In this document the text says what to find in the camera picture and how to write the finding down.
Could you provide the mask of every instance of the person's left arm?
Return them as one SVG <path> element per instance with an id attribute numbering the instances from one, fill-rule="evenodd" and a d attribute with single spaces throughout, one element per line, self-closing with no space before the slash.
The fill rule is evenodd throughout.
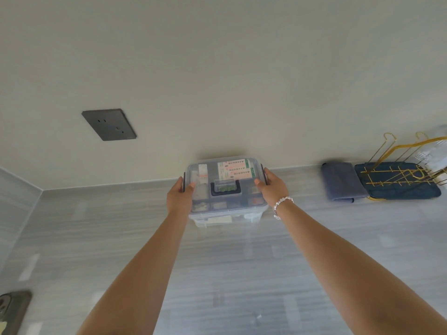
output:
<path id="1" fill-rule="evenodd" d="M 180 177 L 167 195 L 168 216 L 120 272 L 77 335 L 152 334 L 192 206 L 194 183 Z"/>

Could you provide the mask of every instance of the finger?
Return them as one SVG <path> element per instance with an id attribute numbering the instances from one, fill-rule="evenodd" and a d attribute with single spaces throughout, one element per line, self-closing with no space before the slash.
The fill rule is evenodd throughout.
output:
<path id="1" fill-rule="evenodd" d="M 191 182 L 190 185 L 186 187 L 185 194 L 192 196 L 193 192 L 194 192 L 194 188 L 195 188 L 195 182 Z"/>
<path id="2" fill-rule="evenodd" d="M 260 179 L 254 179 L 254 184 L 256 185 L 256 188 L 258 188 L 260 192 L 262 192 L 265 188 L 265 183 L 262 182 Z"/>
<path id="3" fill-rule="evenodd" d="M 183 178 L 180 176 L 170 191 L 182 191 Z"/>
<path id="4" fill-rule="evenodd" d="M 270 181 L 275 181 L 277 179 L 279 179 L 279 177 L 277 177 L 275 174 L 273 174 L 267 167 L 264 168 L 265 174 L 267 175 L 267 179 L 269 179 Z"/>

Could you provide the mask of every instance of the container lid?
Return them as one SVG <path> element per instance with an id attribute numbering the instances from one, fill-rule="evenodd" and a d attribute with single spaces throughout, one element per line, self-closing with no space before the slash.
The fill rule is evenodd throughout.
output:
<path id="1" fill-rule="evenodd" d="M 202 219 L 265 211 L 268 204 L 254 179 L 265 182 L 262 165 L 252 157 L 223 157 L 188 166 L 185 187 L 195 182 L 190 217 Z"/>

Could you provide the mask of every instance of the bracelet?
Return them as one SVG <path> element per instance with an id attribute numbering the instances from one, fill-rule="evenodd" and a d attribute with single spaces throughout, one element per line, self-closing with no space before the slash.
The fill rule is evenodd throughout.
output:
<path id="1" fill-rule="evenodd" d="M 273 207 L 273 212 L 274 212 L 274 214 L 273 214 L 273 217 L 275 218 L 275 219 L 277 219 L 277 220 L 280 220 L 281 218 L 278 216 L 278 214 L 276 213 L 276 208 L 278 207 L 278 205 L 281 203 L 281 202 L 284 202 L 285 200 L 291 200 L 292 202 L 293 202 L 293 198 L 291 198 L 290 196 L 286 196 L 286 197 L 283 197 L 282 199 L 280 199 L 276 204 L 275 204 L 275 207 Z"/>

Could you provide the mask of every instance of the smartphone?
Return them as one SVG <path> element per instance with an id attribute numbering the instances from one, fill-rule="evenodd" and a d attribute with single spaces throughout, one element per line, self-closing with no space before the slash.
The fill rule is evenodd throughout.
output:
<path id="1" fill-rule="evenodd" d="M 31 296 L 29 290 L 0 295 L 0 335 L 18 334 Z"/>

